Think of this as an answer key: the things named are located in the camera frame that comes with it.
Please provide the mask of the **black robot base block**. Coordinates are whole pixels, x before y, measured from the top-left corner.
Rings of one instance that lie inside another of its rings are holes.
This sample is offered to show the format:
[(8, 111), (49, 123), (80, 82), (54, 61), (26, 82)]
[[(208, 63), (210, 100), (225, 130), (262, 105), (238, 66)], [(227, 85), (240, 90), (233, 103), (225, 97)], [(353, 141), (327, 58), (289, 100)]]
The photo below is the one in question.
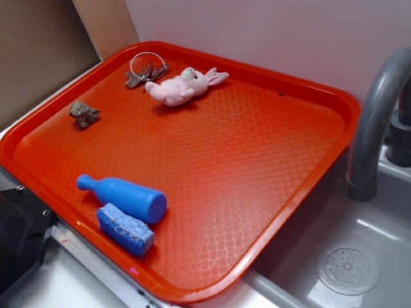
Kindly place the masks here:
[(23, 185), (1, 191), (1, 298), (43, 263), (55, 213)]

